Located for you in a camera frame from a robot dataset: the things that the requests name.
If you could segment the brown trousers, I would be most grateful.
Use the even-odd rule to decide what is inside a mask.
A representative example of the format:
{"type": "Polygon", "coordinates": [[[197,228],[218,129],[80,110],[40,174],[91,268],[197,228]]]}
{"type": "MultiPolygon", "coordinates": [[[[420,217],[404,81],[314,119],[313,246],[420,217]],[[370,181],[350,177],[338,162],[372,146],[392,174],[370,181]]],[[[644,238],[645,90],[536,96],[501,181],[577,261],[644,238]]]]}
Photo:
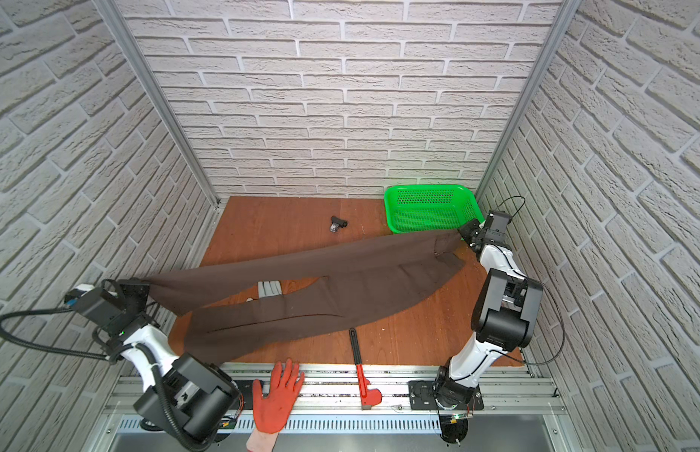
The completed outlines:
{"type": "Polygon", "coordinates": [[[183,348],[206,363],[372,323],[433,295],[464,267],[456,230],[384,235],[148,278],[150,297],[191,316],[183,348]],[[257,299],[258,282],[283,294],[257,299]]]}

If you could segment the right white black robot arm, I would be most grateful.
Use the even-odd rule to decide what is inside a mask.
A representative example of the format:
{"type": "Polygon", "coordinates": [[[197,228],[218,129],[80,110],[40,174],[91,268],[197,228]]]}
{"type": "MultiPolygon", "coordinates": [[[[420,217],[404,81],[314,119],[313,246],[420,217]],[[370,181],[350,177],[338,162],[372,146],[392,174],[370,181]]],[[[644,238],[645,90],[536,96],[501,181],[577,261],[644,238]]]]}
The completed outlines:
{"type": "Polygon", "coordinates": [[[471,317],[472,336],[438,369],[436,403],[445,410],[474,401],[483,373],[503,354],[528,346],[534,334],[543,286],[522,272],[506,244],[511,221],[509,214],[492,211],[483,222],[459,229],[487,275],[471,317]]]}

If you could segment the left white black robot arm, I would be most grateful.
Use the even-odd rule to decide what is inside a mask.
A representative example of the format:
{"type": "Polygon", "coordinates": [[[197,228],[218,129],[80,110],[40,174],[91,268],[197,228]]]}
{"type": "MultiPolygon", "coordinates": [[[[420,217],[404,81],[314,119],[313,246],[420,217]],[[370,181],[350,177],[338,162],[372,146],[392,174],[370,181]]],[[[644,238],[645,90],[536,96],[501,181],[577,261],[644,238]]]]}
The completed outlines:
{"type": "Polygon", "coordinates": [[[215,442],[233,406],[244,407],[237,383],[216,365],[185,352],[174,354],[158,323],[146,312],[149,285],[139,280],[106,280],[85,286],[76,312],[96,325],[106,360],[124,359],[142,378],[144,393],[134,403],[142,419],[174,437],[189,451],[215,442]]]}

